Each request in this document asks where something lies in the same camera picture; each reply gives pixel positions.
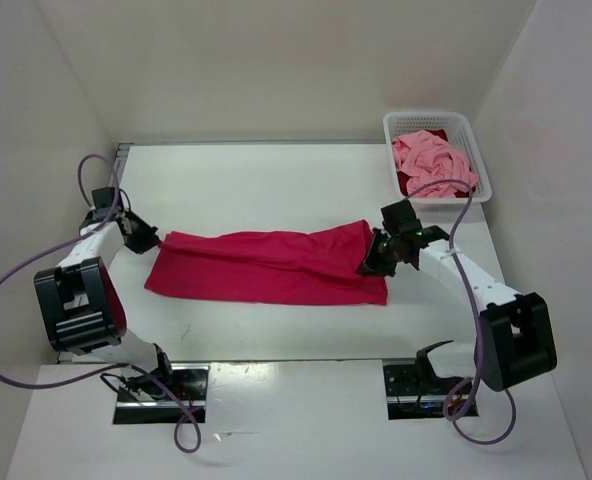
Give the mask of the magenta t-shirt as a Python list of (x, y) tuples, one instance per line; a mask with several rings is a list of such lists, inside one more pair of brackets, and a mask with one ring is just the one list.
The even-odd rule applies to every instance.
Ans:
[(356, 273), (372, 234), (364, 220), (314, 233), (165, 237), (144, 287), (161, 296), (295, 306), (384, 306), (386, 281)]

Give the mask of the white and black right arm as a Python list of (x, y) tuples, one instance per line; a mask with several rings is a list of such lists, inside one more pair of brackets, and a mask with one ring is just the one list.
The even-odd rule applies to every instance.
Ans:
[(558, 365), (550, 313), (537, 293), (503, 284), (461, 252), (454, 232), (423, 226), (408, 200), (381, 209), (372, 230), (362, 276), (393, 277), (407, 264), (434, 278), (476, 315), (474, 364), (481, 380), (500, 392), (553, 371)]

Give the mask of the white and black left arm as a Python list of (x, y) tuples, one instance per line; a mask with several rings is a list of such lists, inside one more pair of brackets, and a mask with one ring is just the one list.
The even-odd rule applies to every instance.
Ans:
[(110, 278), (109, 266), (125, 247), (144, 254), (160, 244), (157, 228), (129, 211), (103, 223), (99, 213), (83, 220), (78, 240), (52, 269), (34, 277), (34, 287), (53, 350), (90, 356), (121, 366), (127, 389), (161, 400), (176, 385), (171, 363), (160, 346), (127, 327), (127, 315)]

